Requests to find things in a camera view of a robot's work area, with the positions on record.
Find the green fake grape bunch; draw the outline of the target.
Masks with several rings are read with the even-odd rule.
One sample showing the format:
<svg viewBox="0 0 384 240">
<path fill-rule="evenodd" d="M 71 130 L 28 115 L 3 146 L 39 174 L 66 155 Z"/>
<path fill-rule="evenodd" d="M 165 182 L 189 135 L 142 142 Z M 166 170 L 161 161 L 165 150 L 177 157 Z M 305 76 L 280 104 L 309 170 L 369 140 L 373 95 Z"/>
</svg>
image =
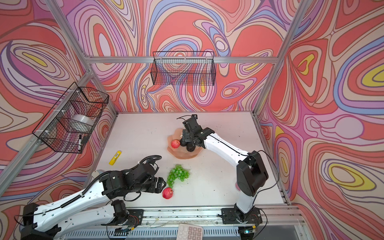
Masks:
<svg viewBox="0 0 384 240">
<path fill-rule="evenodd" d="M 167 184 L 170 188 L 173 188 L 175 185 L 175 181 L 179 180 L 184 182 L 186 179 L 190 177 L 189 170 L 183 168 L 182 165 L 177 164 L 174 168 L 172 168 L 167 177 Z"/>
</svg>

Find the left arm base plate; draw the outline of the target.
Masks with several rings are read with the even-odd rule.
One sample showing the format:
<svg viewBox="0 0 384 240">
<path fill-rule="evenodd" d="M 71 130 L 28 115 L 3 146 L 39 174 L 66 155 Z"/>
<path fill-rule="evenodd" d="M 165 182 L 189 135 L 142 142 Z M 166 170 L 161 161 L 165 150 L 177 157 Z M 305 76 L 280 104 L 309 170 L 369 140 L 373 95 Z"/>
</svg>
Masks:
<svg viewBox="0 0 384 240">
<path fill-rule="evenodd" d="M 128 227 L 137 227 L 142 224 L 144 210 L 143 209 L 128 209 L 112 212 L 112 219 L 103 223 L 102 226 L 118 226 L 126 225 Z"/>
</svg>

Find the red apple front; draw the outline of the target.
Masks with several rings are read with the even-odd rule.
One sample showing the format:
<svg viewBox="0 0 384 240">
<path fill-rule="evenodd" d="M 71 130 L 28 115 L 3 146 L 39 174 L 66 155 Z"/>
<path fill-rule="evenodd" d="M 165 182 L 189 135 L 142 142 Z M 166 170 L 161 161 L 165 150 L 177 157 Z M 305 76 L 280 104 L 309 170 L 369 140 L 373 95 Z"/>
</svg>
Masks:
<svg viewBox="0 0 384 240">
<path fill-rule="evenodd" d="M 174 194 L 174 191 L 173 191 L 172 188 L 166 188 L 166 189 L 164 189 L 163 192 L 162 192 L 162 196 L 163 196 L 163 198 L 166 199 L 166 200 L 169 200 L 170 198 L 172 198 L 172 197 L 173 197 L 173 194 Z"/>
</svg>

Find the dark avocado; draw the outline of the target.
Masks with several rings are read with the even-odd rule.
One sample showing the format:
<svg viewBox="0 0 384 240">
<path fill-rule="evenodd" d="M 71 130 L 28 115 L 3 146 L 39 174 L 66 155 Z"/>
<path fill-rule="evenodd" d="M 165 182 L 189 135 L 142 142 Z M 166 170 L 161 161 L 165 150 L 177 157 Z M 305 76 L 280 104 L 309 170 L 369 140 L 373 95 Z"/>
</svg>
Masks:
<svg viewBox="0 0 384 240">
<path fill-rule="evenodd" d="M 187 143 L 186 149 L 188 152 L 193 152 L 196 149 L 196 145 L 192 142 Z"/>
</svg>

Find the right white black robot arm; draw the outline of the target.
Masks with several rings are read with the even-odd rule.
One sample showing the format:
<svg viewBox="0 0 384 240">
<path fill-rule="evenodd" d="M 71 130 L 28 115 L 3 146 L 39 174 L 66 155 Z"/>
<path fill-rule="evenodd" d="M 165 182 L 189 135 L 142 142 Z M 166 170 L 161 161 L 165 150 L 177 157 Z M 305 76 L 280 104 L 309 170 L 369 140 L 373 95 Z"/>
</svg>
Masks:
<svg viewBox="0 0 384 240">
<path fill-rule="evenodd" d="M 247 152 L 235 147 L 221 138 L 214 130 L 202 128 L 198 124 L 198 116 L 190 115 L 188 119 L 184 116 L 181 145 L 187 151 L 192 152 L 200 147 L 214 152 L 236 169 L 236 184 L 240 189 L 240 195 L 232 208 L 223 208 L 220 218 L 224 224 L 248 222 L 250 216 L 255 213 L 254 202 L 258 190 L 263 187 L 269 179 L 269 175 L 263 159 L 259 152 Z"/>
</svg>

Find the red apple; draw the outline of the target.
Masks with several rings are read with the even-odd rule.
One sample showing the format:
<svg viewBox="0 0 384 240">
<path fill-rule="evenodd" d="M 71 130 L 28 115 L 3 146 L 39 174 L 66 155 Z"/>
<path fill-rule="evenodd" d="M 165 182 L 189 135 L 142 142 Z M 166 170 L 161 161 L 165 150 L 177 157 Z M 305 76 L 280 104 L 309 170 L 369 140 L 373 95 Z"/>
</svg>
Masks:
<svg viewBox="0 0 384 240">
<path fill-rule="evenodd" d="M 171 147 L 173 149 L 177 149 L 178 147 L 180 147 L 180 145 L 181 145 L 181 142 L 179 140 L 172 140 L 171 141 Z"/>
<path fill-rule="evenodd" d="M 169 200 L 170 198 L 172 198 L 172 197 L 173 197 L 173 194 L 174 194 L 174 191 L 173 191 L 172 188 L 166 188 L 166 189 L 164 189 L 163 192 L 162 192 L 162 196 L 163 196 L 163 198 L 166 199 L 166 200 Z"/>
</svg>

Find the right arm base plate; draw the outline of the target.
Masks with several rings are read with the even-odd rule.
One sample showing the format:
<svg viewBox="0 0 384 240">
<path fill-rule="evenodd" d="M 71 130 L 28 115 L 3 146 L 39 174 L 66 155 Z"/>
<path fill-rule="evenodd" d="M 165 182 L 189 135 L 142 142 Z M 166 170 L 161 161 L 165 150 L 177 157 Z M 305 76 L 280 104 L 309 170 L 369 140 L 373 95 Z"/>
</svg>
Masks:
<svg viewBox="0 0 384 240">
<path fill-rule="evenodd" d="M 223 224 L 252 224 L 255 226 L 263 223 L 262 215 L 259 208 L 253 207 L 248 213 L 243 213 L 239 209 L 222 208 L 221 214 L 218 216 L 222 219 Z"/>
</svg>

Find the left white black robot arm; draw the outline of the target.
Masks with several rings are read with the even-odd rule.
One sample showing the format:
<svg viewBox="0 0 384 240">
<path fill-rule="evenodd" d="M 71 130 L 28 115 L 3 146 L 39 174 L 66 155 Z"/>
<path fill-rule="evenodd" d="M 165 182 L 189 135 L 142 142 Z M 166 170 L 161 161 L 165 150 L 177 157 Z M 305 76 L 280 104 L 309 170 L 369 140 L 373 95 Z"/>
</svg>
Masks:
<svg viewBox="0 0 384 240">
<path fill-rule="evenodd" d="M 143 158 L 131 169 L 99 174 L 83 190 L 50 204 L 31 203 L 23 208 L 23 240 L 54 240 L 90 226 L 129 225 L 141 222 L 127 210 L 123 198 L 129 193 L 160 194 L 166 181 L 156 177 L 160 155 Z"/>
</svg>

